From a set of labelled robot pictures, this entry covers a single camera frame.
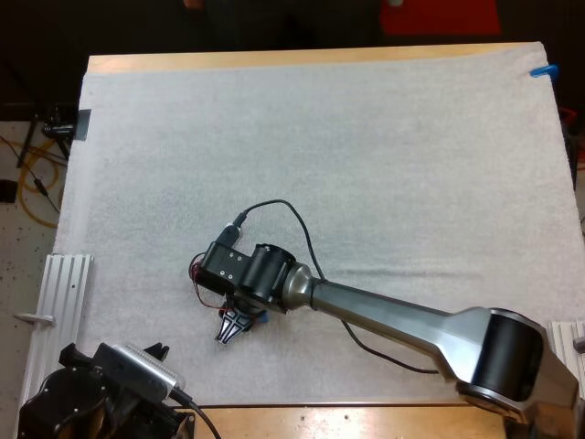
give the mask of table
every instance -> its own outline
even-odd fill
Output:
[[[449,58],[483,54],[519,44],[93,56],[90,57],[88,72],[123,73]],[[209,408],[207,413],[228,439],[504,437],[499,416],[464,405],[240,407]],[[197,439],[208,437],[212,437],[210,432],[201,424]]]

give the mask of dark background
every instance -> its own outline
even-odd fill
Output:
[[[1,0],[0,119],[28,119],[50,103],[74,112],[94,54],[496,41],[542,41],[560,66],[559,104],[585,103],[585,1],[498,0],[502,33],[492,36],[385,36],[374,0],[351,0],[362,3],[357,12],[340,12],[349,0],[282,0],[302,4],[301,20],[283,19],[279,0],[207,1],[190,12],[180,0]]]

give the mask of blue clip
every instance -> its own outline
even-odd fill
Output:
[[[530,71],[530,76],[532,76],[533,78],[537,78],[543,75],[548,75],[550,77],[550,80],[554,84],[555,82],[557,82],[558,78],[558,65],[550,64],[549,66],[539,67],[538,69]]]
[[[268,313],[266,311],[262,311],[262,314],[256,317],[256,321],[259,323],[268,323],[268,320]]]

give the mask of wooden table edge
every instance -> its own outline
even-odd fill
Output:
[[[517,48],[526,43],[453,44],[387,48],[332,48],[251,52],[153,53],[93,55],[88,73],[175,71],[242,67],[291,66],[336,62],[453,58]]]

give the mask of floor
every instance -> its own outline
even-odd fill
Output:
[[[26,132],[26,123],[0,122],[0,135],[13,141],[17,150]],[[36,133],[32,145],[41,147],[47,141],[41,133]],[[59,154],[54,145],[48,151]],[[66,168],[46,159],[38,159],[32,167],[48,187],[51,199],[58,204]],[[14,153],[8,146],[0,145],[0,179],[18,180],[20,173]],[[33,184],[30,175],[26,182]],[[582,217],[585,215],[585,178],[578,179],[576,196]],[[58,214],[39,194],[24,190],[23,200],[39,220],[53,224],[58,221]],[[0,206],[0,212],[0,346],[4,349],[4,373],[0,374],[0,437],[8,438],[14,431],[31,334],[31,326],[15,319],[14,314],[36,311],[44,261],[52,252],[55,229],[31,219],[19,200]]]

